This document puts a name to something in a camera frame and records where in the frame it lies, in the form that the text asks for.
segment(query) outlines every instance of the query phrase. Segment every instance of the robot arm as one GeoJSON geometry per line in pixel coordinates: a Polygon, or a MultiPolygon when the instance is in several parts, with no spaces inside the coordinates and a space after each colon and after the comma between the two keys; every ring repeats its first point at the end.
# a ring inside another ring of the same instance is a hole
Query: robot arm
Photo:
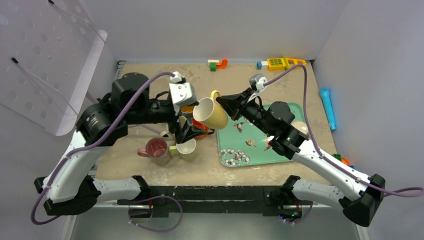
{"type": "Polygon", "coordinates": [[[265,110],[261,100],[259,104],[253,100],[265,89],[263,86],[266,82],[262,74],[257,74],[250,79],[251,87],[242,93],[219,96],[216,101],[232,120],[243,116],[264,132],[277,154],[307,166],[334,185],[312,183],[290,176],[283,187],[291,190],[294,198],[343,209],[344,215],[354,223],[369,226],[383,200],[383,193],[360,183],[358,179],[384,188],[384,178],[377,174],[370,177],[352,169],[320,149],[334,165],[350,171],[356,179],[322,159],[312,140],[291,125],[295,116],[286,102],[276,101],[265,110]]]}
{"type": "MultiPolygon", "coordinates": [[[[177,143],[184,143],[206,133],[195,127],[191,119],[187,119],[183,127],[180,126],[180,107],[196,105],[197,101],[191,84],[178,72],[174,74],[175,76],[170,78],[169,91],[149,99],[149,88],[147,88],[100,146],[73,154],[71,159],[65,162],[47,192],[44,208],[48,215],[78,215],[96,203],[118,199],[134,200],[143,198],[143,194],[149,192],[149,186],[141,176],[124,180],[99,180],[87,175],[109,147],[117,139],[128,134],[129,124],[168,123],[169,132],[175,134],[177,143]],[[158,99],[164,94],[168,94],[167,99],[158,99]]],[[[82,113],[63,157],[74,149],[96,142],[147,80],[145,75],[129,73],[114,81],[111,93],[82,113]]],[[[43,191],[50,177],[51,174],[35,180],[38,193],[43,191]]]]}
{"type": "MultiPolygon", "coordinates": [[[[193,125],[191,119],[180,126],[180,108],[199,104],[193,86],[178,72],[170,78],[169,91],[149,98],[150,88],[146,88],[129,108],[124,119],[100,146],[112,146],[115,141],[128,134],[128,125],[167,123],[170,134],[175,134],[176,143],[186,141],[206,132],[193,125]]],[[[86,144],[96,142],[110,127],[118,114],[127,105],[135,92],[149,80],[140,73],[128,73],[112,83],[112,91],[99,103],[89,106],[76,123],[77,131],[86,139],[86,144]]]]}

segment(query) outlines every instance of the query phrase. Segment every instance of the orange mug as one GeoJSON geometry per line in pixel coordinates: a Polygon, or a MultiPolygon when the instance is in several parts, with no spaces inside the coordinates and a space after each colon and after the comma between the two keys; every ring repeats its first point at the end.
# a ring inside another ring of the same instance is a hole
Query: orange mug
{"type": "Polygon", "coordinates": [[[200,135],[200,136],[196,136],[196,137],[195,137],[195,139],[197,139],[197,140],[201,140],[201,139],[206,138],[206,136],[208,136],[208,135],[211,135],[211,134],[214,134],[214,133],[215,133],[215,129],[213,129],[213,128],[209,128],[209,127],[207,127],[207,126],[205,126],[205,125],[201,124],[200,122],[196,121],[194,118],[192,119],[192,121],[193,121],[193,125],[194,125],[194,126],[196,126],[196,127],[197,127],[197,128],[199,128],[199,129],[202,129],[202,130],[205,130],[205,131],[206,131],[206,133],[205,133],[205,134],[200,135]]]}

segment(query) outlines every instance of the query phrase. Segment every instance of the floral tray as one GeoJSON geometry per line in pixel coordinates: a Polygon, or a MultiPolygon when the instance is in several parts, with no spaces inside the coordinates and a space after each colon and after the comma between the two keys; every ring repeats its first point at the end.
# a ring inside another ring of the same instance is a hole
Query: floral tray
{"type": "MultiPolygon", "coordinates": [[[[305,121],[301,106],[288,102],[294,120],[305,121]]],[[[241,117],[237,122],[228,119],[227,126],[217,131],[219,156],[226,167],[254,166],[290,162],[275,153],[267,143],[267,136],[252,123],[241,117]]]]}

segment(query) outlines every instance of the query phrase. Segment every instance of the toy block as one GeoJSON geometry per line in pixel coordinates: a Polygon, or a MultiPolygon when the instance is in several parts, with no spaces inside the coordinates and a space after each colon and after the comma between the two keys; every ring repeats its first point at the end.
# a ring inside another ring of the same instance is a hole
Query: toy block
{"type": "Polygon", "coordinates": [[[218,62],[216,64],[216,68],[217,69],[225,69],[227,67],[228,64],[228,58],[223,58],[221,62],[218,62]]]}
{"type": "Polygon", "coordinates": [[[207,60],[207,65],[210,66],[211,63],[219,63],[219,62],[220,62],[219,60],[208,59],[207,60]]]}
{"type": "Polygon", "coordinates": [[[216,72],[217,71],[217,63],[216,62],[211,62],[210,65],[210,71],[211,72],[216,72]]]}
{"type": "Polygon", "coordinates": [[[306,63],[306,61],[305,60],[302,60],[302,59],[296,59],[296,58],[286,58],[287,59],[287,62],[289,63],[289,64],[293,64],[293,65],[296,65],[296,64],[303,64],[304,66],[306,66],[307,65],[307,63],[306,63]]]}
{"type": "Polygon", "coordinates": [[[287,58],[285,56],[282,56],[282,59],[284,60],[285,70],[289,69],[290,64],[289,64],[289,61],[287,61],[287,58]]]}
{"type": "Polygon", "coordinates": [[[258,70],[261,70],[262,67],[268,66],[268,61],[258,61],[256,67],[258,70]]]}
{"type": "Polygon", "coordinates": [[[281,71],[286,68],[283,58],[268,58],[268,71],[281,71]]]}
{"type": "Polygon", "coordinates": [[[342,161],[342,156],[340,154],[334,153],[332,155],[335,159],[339,160],[340,162],[342,161]]]}

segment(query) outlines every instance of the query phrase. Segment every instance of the blue toy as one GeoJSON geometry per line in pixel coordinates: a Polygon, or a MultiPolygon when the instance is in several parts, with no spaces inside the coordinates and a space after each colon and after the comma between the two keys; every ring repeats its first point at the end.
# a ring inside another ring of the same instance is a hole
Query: blue toy
{"type": "Polygon", "coordinates": [[[330,130],[334,131],[336,130],[336,119],[334,118],[333,107],[331,105],[330,90],[327,87],[321,87],[319,96],[321,96],[322,104],[324,105],[330,130]]]}

